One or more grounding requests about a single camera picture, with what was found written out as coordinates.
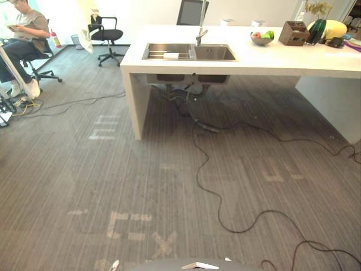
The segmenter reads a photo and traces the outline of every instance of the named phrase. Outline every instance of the man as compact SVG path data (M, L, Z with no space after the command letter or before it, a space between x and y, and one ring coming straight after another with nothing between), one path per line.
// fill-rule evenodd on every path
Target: man
M16 18L16 25L9 26L9 29L14 32L14 39L3 48L26 83L30 99L35 99L40 95L39 84L37 80L32 79L25 72L20 60L29 54L38 54L38 51L44 52L44 41L33 40L33 42L29 42L29 40L31 38L49 38L47 21L40 12L30 8L28 0L9 0L9 2L20 11L20 14ZM12 97L20 94L19 83L14 80L2 58L0 58L0 81L11 81Z

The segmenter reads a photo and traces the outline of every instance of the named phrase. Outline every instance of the floor marking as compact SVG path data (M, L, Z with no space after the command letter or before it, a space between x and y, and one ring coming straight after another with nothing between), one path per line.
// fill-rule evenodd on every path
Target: floor marking
M112 265L110 261L107 261L106 259L101 259L95 262L94 264L94 270L95 271L104 271L108 270L108 268Z
M128 233L128 240L144 241L146 240L146 235L144 233Z
M293 178L294 180L304 179L304 176L302 174L292 174L294 170L292 170L292 168L288 164L286 164L286 162L283 162L283 164L286 167L287 171L289 172L291 178Z
M108 135L99 135L99 133L114 133L115 129L94 129L91 136L89 136L90 140L114 140L115 137L111 137Z
M119 124L119 121L109 121L109 120L114 120L114 119L120 119L120 116L100 115L97 122L95 122L95 124L106 124L106 125L117 125L117 124Z
M69 212L67 212L67 215L80 216L84 213L88 213L88 209L85 209L84 211L82 211L82 210L69 211Z
M152 237L159 246L159 249L152 256L152 260L159 259L162 256L169 256L171 254L171 244L177 240L177 233L174 231L167 241L164 241L157 232L153 233Z
M118 239L120 238L120 234L116 233L114 228L115 228L115 222L117 220L128 220L129 219L129 214L128 213L117 213L117 212L112 212L111 213L111 219L109 222L109 226L108 226L108 232L107 232L107 237L112 238L112 239Z
M274 175L268 175L264 167L260 167L261 173L266 179L267 182L284 182L281 174L279 173L275 162L272 159L267 159L268 164L272 168L272 171L275 173Z
M134 262L126 262L124 263L124 270L128 270L130 268L136 267L138 264Z
M133 213L130 215L130 220L150 222L152 221L152 215Z

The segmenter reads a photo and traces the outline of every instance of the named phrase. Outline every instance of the wooden box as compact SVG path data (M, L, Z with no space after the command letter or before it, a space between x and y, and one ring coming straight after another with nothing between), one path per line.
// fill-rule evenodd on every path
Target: wooden box
M305 23L302 21L286 21L279 41L288 46L303 46L309 37Z

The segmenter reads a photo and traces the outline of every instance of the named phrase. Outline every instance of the trash bin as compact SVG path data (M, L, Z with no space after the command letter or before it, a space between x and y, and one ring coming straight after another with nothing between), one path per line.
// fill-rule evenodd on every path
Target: trash bin
M83 46L80 45L80 42L79 42L79 35L72 35L72 41L75 45L75 49L77 50L83 50Z

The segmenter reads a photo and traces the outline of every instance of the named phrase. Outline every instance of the dark pants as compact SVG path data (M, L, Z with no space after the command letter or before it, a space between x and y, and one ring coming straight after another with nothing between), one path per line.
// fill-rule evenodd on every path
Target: dark pants
M24 82L30 83L32 78L24 70L23 66L20 64L20 60L27 55L38 54L34 45L27 41L15 40L11 41L7 45L4 45L3 49L14 64L20 76L23 78ZM14 80L14 77L9 72L4 60L0 57L0 81L4 83L11 80Z

